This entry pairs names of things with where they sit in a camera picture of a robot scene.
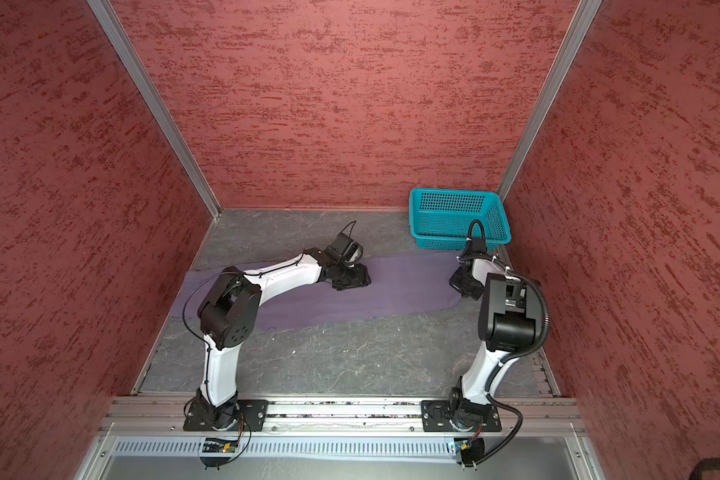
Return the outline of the purple trousers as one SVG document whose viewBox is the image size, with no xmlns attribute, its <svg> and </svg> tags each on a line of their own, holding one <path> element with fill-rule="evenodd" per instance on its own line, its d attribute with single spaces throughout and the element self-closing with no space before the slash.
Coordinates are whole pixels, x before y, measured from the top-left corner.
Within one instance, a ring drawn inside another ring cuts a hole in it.
<svg viewBox="0 0 720 480">
<path fill-rule="evenodd" d="M 449 285 L 458 267 L 450 251 L 377 257 L 362 262 L 371 284 L 337 291 L 321 282 L 288 291 L 264 303 L 250 333 L 393 315 L 417 314 L 456 306 L 461 295 Z"/>
</svg>

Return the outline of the teal plastic basket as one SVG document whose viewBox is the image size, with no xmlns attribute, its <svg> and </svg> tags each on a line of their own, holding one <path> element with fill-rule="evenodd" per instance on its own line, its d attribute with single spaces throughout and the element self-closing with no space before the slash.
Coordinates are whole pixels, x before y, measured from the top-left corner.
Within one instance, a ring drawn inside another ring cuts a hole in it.
<svg viewBox="0 0 720 480">
<path fill-rule="evenodd" d="M 493 192 L 414 188 L 409 195 L 410 232 L 419 248 L 462 250 L 470 225 L 479 221 L 489 251 L 511 242 L 500 197 Z"/>
</svg>

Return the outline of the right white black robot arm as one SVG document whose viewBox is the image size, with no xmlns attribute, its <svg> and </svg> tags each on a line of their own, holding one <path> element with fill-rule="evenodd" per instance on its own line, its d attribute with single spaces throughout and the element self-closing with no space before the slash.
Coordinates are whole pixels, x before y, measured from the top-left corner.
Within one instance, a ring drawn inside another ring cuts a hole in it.
<svg viewBox="0 0 720 480">
<path fill-rule="evenodd" d="M 480 302 L 480 347 L 451 391 L 453 427 L 471 431 L 494 418 L 496 393 L 510 367 L 541 348 L 550 331 L 549 309 L 539 284 L 497 256 L 464 254 L 450 284 Z"/>
</svg>

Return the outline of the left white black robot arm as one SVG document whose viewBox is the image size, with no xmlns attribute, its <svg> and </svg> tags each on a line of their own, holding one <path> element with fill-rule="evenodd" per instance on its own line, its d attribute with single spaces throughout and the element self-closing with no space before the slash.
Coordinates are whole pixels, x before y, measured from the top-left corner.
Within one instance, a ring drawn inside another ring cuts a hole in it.
<svg viewBox="0 0 720 480">
<path fill-rule="evenodd" d="M 197 308 L 195 334 L 204 346 L 203 379 L 185 404 L 183 429 L 259 431 L 259 426 L 245 423 L 237 367 L 260 307 L 279 295 L 321 282 L 337 291 L 367 287 L 371 278 L 362 256 L 363 247 L 349 240 L 346 245 L 336 242 L 325 249 L 305 249 L 293 259 L 263 269 L 227 267 L 208 278 L 211 286 Z"/>
</svg>

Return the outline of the right small circuit board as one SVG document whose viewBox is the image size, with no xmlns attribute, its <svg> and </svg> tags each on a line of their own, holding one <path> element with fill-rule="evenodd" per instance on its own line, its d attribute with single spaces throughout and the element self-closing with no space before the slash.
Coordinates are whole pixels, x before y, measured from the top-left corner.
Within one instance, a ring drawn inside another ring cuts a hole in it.
<svg viewBox="0 0 720 480">
<path fill-rule="evenodd" d="M 452 444 L 455 461 L 459 465 L 472 467 L 485 453 L 485 442 L 482 438 L 474 440 L 462 438 L 455 439 Z"/>
</svg>

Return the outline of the small circuit board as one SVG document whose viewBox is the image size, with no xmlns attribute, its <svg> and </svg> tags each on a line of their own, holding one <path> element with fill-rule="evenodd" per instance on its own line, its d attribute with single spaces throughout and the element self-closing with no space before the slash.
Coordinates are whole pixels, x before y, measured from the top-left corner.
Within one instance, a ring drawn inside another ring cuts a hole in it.
<svg viewBox="0 0 720 480">
<path fill-rule="evenodd" d="M 485 442 L 482 438 L 474 440 L 462 438 L 455 439 L 452 444 L 455 461 L 459 465 L 472 467 L 485 453 Z"/>
<path fill-rule="evenodd" d="M 239 445 L 239 440 L 206 437 L 202 443 L 201 453 L 233 455 L 237 453 Z"/>
</svg>

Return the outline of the left small circuit board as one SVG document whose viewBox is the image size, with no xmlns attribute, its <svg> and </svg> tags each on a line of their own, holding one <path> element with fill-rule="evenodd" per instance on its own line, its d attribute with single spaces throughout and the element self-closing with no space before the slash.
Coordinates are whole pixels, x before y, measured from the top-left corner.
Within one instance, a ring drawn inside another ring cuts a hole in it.
<svg viewBox="0 0 720 480">
<path fill-rule="evenodd" d="M 233 455 L 237 453 L 239 445 L 239 440 L 206 437 L 202 443 L 201 453 Z"/>
</svg>

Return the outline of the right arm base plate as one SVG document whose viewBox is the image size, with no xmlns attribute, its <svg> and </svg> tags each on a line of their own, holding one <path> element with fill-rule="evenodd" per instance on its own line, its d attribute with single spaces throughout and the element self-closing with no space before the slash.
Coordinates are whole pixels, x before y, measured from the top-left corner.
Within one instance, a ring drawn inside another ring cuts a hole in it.
<svg viewBox="0 0 720 480">
<path fill-rule="evenodd" d="M 467 400 L 424 400 L 420 404 L 425 432 L 494 433 L 502 430 L 495 406 Z"/>
</svg>

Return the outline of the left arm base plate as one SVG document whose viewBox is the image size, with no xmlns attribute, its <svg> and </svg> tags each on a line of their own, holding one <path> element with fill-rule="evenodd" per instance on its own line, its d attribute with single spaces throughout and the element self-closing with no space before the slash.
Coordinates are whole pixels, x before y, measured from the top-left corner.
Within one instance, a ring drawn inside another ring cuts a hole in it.
<svg viewBox="0 0 720 480">
<path fill-rule="evenodd" d="M 197 399 L 191 399 L 184 408 L 185 432 L 219 432 L 232 433 L 240 427 L 253 432 L 261 432 L 264 428 L 269 402 L 267 400 L 238 400 L 232 420 L 225 427 L 214 425 L 210 413 L 205 413 Z"/>
</svg>

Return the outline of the aluminium front rail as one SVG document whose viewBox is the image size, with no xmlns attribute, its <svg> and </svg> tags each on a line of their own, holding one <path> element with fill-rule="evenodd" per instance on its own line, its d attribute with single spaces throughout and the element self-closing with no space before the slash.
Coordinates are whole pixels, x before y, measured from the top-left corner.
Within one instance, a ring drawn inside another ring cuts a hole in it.
<svg viewBox="0 0 720 480">
<path fill-rule="evenodd" d="M 190 395 L 137 395 L 112 399 L 98 429 L 134 436 L 189 436 L 184 407 Z M 462 432 L 425 432 L 417 397 L 248 396 L 240 400 L 267 400 L 264 428 L 256 435 L 274 436 L 464 436 Z M 588 437 L 589 432 L 572 398 L 510 398 L 505 404 L 523 415 L 519 437 Z M 514 430 L 516 417 L 499 412 L 502 430 L 484 437 L 500 437 Z"/>
</svg>

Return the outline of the right aluminium corner post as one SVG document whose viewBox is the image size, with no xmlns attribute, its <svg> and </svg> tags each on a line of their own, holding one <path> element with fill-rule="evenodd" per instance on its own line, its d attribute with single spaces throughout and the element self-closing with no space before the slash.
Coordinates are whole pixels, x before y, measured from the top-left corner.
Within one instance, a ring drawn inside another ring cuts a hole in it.
<svg viewBox="0 0 720 480">
<path fill-rule="evenodd" d="M 509 197 L 511 189 L 601 5 L 601 0 L 582 0 L 578 3 L 526 126 L 499 182 L 496 193 L 502 202 L 505 202 Z"/>
</svg>

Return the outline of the aluminium corner post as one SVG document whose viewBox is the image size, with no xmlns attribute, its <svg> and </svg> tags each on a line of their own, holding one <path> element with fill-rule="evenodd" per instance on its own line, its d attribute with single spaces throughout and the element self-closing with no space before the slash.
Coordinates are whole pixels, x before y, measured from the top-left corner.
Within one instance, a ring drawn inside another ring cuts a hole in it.
<svg viewBox="0 0 720 480">
<path fill-rule="evenodd" d="M 526 126 L 499 182 L 496 193 L 502 202 L 505 202 L 509 197 L 511 189 L 601 5 L 601 0 L 582 0 L 578 3 Z"/>
<path fill-rule="evenodd" d="M 105 0 L 88 0 L 87 4 L 168 140 L 211 218 L 216 221 L 222 214 L 223 208 L 129 39 L 112 3 Z"/>
</svg>

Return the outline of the left aluminium corner post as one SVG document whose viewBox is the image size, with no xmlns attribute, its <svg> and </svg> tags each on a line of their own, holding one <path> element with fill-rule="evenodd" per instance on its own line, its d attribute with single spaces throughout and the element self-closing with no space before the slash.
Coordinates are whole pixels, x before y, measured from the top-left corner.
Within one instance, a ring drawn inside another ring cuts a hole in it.
<svg viewBox="0 0 720 480">
<path fill-rule="evenodd" d="M 211 218 L 216 221 L 222 214 L 223 208 L 129 39 L 112 3 L 105 0 L 88 0 L 87 4 L 168 140 Z"/>
</svg>

